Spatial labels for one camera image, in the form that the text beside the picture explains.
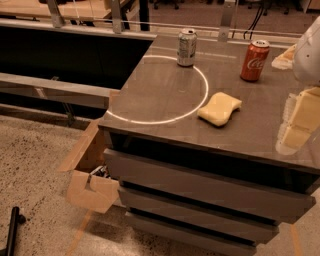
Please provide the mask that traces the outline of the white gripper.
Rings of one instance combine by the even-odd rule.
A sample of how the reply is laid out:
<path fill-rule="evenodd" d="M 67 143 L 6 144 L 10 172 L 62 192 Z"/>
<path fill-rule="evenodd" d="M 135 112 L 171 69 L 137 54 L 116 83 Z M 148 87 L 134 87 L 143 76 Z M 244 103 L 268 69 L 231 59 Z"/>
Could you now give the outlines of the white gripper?
<path fill-rule="evenodd" d="M 297 46 L 290 46 L 271 66 L 280 70 L 293 66 L 298 81 L 316 86 L 298 95 L 290 93 L 285 102 L 275 148 L 279 154 L 293 155 L 320 127 L 320 16 L 301 36 Z"/>

